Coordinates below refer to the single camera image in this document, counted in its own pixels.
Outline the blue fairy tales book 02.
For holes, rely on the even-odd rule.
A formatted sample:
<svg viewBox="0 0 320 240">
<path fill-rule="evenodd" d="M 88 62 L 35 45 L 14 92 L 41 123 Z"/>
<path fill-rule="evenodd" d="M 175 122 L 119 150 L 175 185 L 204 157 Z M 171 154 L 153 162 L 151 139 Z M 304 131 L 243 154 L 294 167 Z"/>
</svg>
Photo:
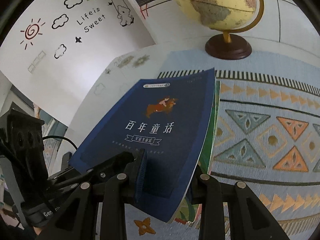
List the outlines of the blue fairy tales book 02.
<svg viewBox="0 0 320 240">
<path fill-rule="evenodd" d="M 127 151 L 148 158 L 138 208 L 169 222 L 185 197 L 210 121 L 215 71 L 139 80 L 73 154 L 79 172 Z"/>
</svg>

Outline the green insect book 03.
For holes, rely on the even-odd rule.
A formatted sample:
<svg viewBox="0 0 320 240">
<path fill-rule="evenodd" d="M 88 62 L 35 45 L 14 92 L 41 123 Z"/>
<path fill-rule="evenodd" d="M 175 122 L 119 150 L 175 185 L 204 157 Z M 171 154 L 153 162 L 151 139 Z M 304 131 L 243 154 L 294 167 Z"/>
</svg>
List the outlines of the green insect book 03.
<svg viewBox="0 0 320 240">
<path fill-rule="evenodd" d="M 210 173 L 210 158 L 212 155 L 212 149 L 214 144 L 214 138 L 216 133 L 216 123 L 217 115 L 219 112 L 219 102 L 220 102 L 220 81 L 215 81 L 215 93 L 212 105 L 212 111 L 210 115 L 210 121 L 208 124 L 208 129 L 206 137 L 204 140 L 203 148 L 199 157 L 199 166 L 202 173 Z"/>
</svg>

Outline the patterned blue table mat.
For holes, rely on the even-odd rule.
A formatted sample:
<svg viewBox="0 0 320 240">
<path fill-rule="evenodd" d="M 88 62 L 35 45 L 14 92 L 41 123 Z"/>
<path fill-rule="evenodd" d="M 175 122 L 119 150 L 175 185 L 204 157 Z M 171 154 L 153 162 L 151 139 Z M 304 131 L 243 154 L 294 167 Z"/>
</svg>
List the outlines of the patterned blue table mat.
<svg viewBox="0 0 320 240">
<path fill-rule="evenodd" d="M 210 171 L 245 181 L 291 239 L 319 224 L 319 57 L 255 51 L 239 61 L 200 49 L 157 55 L 136 51 L 112 60 L 97 80 L 106 109 L 138 80 L 214 68 L 220 104 Z"/>
</svg>

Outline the antique yellow globe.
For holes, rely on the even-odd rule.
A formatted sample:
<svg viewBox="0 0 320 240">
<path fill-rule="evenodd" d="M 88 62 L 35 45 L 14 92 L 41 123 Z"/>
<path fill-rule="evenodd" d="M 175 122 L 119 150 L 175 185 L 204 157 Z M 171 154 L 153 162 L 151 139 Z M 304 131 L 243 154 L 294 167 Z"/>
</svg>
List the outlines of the antique yellow globe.
<svg viewBox="0 0 320 240">
<path fill-rule="evenodd" d="M 205 44 L 208 55 L 240 60 L 252 53 L 239 33 L 254 28 L 264 13 L 264 0 L 175 0 L 181 11 L 201 25 L 219 31 Z"/>
</svg>

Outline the white bookshelf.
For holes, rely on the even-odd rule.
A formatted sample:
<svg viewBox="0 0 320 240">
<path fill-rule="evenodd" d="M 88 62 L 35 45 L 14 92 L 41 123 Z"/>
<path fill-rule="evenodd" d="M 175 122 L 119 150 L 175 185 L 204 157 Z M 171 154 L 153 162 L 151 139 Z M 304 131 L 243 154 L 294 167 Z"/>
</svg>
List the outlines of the white bookshelf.
<svg viewBox="0 0 320 240">
<path fill-rule="evenodd" d="M 319 56 L 319 34 L 292 0 L 128 0 L 157 44 L 242 29 L 242 36 L 278 42 Z M 245 26 L 258 14 L 252 29 Z"/>
</svg>

